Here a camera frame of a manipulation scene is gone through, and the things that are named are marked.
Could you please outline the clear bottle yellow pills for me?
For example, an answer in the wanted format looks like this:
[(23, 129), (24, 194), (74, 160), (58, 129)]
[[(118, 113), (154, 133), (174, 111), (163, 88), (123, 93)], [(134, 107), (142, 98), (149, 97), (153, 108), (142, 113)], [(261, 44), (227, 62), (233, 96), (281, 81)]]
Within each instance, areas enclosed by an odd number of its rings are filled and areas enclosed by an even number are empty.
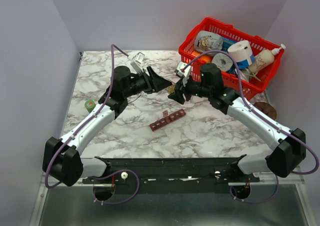
[(169, 87), (166, 88), (166, 91), (167, 91), (169, 94), (173, 93), (174, 90), (175, 90), (175, 85), (171, 85), (171, 86), (169, 86)]

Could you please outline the red weekly pill organizer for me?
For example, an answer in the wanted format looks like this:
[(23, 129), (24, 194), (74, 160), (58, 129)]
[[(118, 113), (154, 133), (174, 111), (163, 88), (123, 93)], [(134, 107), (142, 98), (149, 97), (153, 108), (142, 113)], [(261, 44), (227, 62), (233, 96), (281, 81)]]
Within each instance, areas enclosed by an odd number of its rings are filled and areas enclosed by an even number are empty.
[(168, 111), (165, 110), (162, 112), (162, 114), (163, 114), (163, 118), (161, 118), (161, 119), (159, 119), (149, 125), (149, 128), (153, 132), (181, 119), (182, 117), (184, 117), (186, 115), (186, 112), (181, 108), (173, 113), (168, 113)]

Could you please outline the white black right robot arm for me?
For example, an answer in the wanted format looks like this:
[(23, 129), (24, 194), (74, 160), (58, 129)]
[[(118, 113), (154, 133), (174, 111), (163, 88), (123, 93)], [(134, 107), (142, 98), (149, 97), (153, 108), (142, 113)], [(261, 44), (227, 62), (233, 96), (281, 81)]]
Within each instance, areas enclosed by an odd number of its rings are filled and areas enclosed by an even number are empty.
[(234, 181), (241, 182), (248, 175), (260, 172), (272, 172), (285, 178), (305, 159), (306, 148), (302, 145), (306, 141), (305, 132), (277, 123), (247, 99), (241, 98), (238, 91), (225, 87), (221, 70), (213, 63), (200, 67), (201, 81), (193, 80), (191, 67), (184, 62), (178, 63), (175, 73), (180, 79), (169, 99), (184, 104), (192, 96), (206, 98), (215, 109), (247, 126), (271, 149), (271, 153), (238, 158), (230, 169), (230, 177)]

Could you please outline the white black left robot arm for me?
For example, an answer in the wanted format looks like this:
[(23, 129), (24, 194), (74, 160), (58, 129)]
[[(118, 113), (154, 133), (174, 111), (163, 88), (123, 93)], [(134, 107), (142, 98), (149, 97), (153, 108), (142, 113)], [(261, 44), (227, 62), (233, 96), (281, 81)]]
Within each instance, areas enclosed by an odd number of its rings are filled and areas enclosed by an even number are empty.
[(51, 137), (45, 143), (42, 164), (45, 186), (52, 188), (49, 176), (69, 187), (87, 177), (94, 177), (101, 184), (107, 183), (111, 177), (107, 163), (99, 157), (82, 158), (83, 151), (125, 110), (129, 97), (141, 92), (157, 93), (171, 85), (171, 81), (159, 76), (150, 66), (140, 73), (132, 73), (127, 66), (112, 68), (110, 86), (92, 112), (67, 134)]

